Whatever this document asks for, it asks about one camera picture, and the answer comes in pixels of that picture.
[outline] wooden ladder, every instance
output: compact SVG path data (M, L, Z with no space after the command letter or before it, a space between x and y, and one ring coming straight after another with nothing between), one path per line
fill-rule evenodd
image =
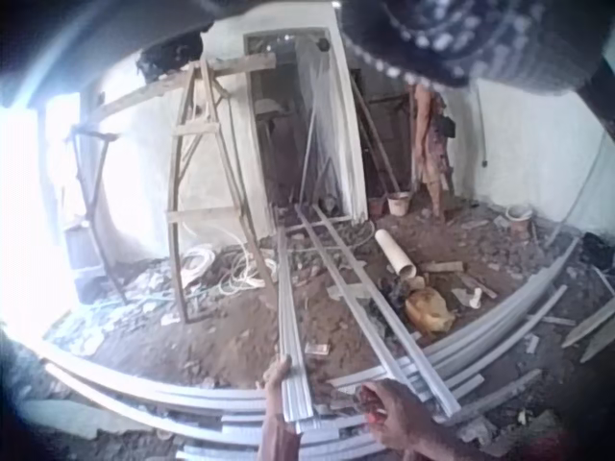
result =
M203 90L205 96L205 107L198 117L188 120L190 106L194 100L194 86L196 85L197 72L201 74ZM200 62L193 62L189 65L188 71L185 74L184 93L180 102L180 108L177 117L177 125L173 132L173 142L171 151L171 169L168 191L168 238L169 252L171 261L171 275L173 278L173 288L179 308L180 316L184 323L193 321L189 319L184 288L182 285L182 263L180 258L179 245L179 223L186 218L221 218L221 217L236 217L239 220L243 233L245 234L248 249L255 259L260 277L264 281L267 297L272 306L276 305L277 295L271 279L271 275L267 270L264 258L258 249L258 242L252 221L250 208L246 203L245 188L240 175L237 175L241 184L241 188L237 185L237 177L231 166L229 155L227 152L226 143L222 134L220 120L218 118L217 106L222 99L226 99L230 103L230 94L217 82L209 68L209 64L205 59L201 58ZM219 95L217 101L213 99L213 88ZM233 119L230 117L230 123L233 124ZM184 136L194 134L187 149L182 155ZM190 210L178 210L179 190L182 179L185 176L187 167L194 156L199 142L206 134L213 134L216 139L218 152L222 160L224 174L231 193L233 201L232 206L221 206L216 208L200 208Z

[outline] plaster wall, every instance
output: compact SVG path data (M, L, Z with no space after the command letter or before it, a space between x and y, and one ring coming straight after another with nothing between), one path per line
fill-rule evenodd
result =
M457 122L450 143L457 193L498 206L530 204L560 221L600 155L568 224L615 235L615 145L576 93L543 96L478 82L447 90L445 100Z
M332 44L332 64L341 93L337 95L337 113L345 122L340 124L335 153L339 159L344 209L359 219L366 216L367 205L357 120L344 47L331 4L267 4L239 17L216 22L203 35L204 54L208 60L238 58L246 53L247 35L314 28L324 29ZM232 94L230 107L234 118L234 138L229 124L228 103L223 102L218 108L227 149L235 173L243 178L257 235L263 237L273 233L274 229L267 206L249 79L246 74L235 74L221 78L219 82ZM135 71L135 57L129 57L103 78L99 90L105 92L107 101L112 101L142 85L142 77ZM167 208L171 131L180 98L181 91L175 90L117 113L101 124L102 131L121 135L110 146L103 179L113 228L105 238L114 260L128 262L168 255L164 213ZM230 204L231 197L214 138L207 136L182 183L180 209ZM243 240L235 220L208 220L206 224L187 222L181 227L181 249L197 243L211 243L214 247L237 243L232 234Z

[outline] person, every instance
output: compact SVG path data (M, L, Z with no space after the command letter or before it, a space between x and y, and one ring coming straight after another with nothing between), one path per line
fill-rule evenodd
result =
M299 459L301 435L283 418L282 381L290 370L290 357L277 360L265 374L265 419L258 461ZM366 414L368 428L384 446L404 453L405 461L425 456L432 461L487 461L493 458L464 444L448 428L435 423L427 408L403 384L392 379L366 382L364 388L381 402L382 413Z
M444 115L444 99L423 85L414 89L416 123L412 154L416 180L423 182L430 193L433 216L444 220L442 210L442 177L449 192L453 190L453 170L449 164L447 142L455 137L455 123Z

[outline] person's hand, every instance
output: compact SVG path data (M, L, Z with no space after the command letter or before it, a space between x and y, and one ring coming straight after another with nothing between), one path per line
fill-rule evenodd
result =
M368 427L376 440L390 449L422 451L438 432L427 408L402 383L392 379L366 382L365 388L381 401L385 413L367 415Z

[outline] white pvc pipe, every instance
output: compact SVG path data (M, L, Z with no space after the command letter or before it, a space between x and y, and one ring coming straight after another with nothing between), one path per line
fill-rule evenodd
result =
M381 246L388 262L391 263L395 273L402 277L411 279L416 276L416 266L402 248L393 239L390 233L384 229L377 230L374 234L376 241Z

